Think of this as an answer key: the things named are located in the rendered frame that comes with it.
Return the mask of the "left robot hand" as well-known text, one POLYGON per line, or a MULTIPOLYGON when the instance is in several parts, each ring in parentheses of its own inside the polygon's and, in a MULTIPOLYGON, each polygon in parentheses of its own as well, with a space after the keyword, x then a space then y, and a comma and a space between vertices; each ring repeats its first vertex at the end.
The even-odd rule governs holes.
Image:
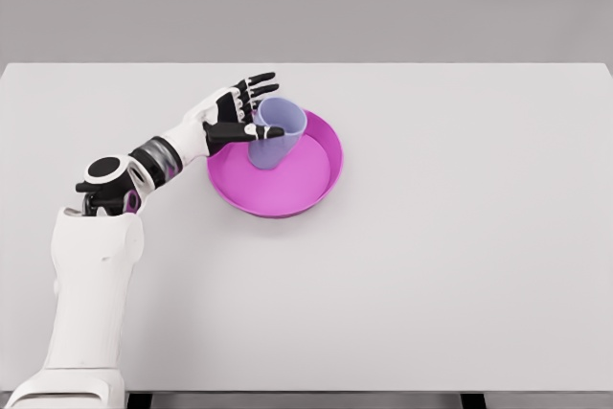
POLYGON ((283 137, 279 126, 254 121, 262 98, 280 88, 275 72, 266 72, 216 90, 186 113, 183 123, 189 137, 185 147, 190 157, 210 157, 231 143, 245 143, 283 137))

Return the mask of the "magenta round plate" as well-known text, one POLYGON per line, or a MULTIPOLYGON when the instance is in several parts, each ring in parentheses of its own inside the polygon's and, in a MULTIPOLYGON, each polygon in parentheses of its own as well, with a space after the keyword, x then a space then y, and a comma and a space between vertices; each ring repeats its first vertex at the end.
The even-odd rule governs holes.
POLYGON ((336 185, 344 151, 334 128, 307 111, 306 131, 272 170, 254 167, 245 144, 231 144, 207 160, 213 188, 245 213, 271 218, 298 215, 322 201, 336 185))

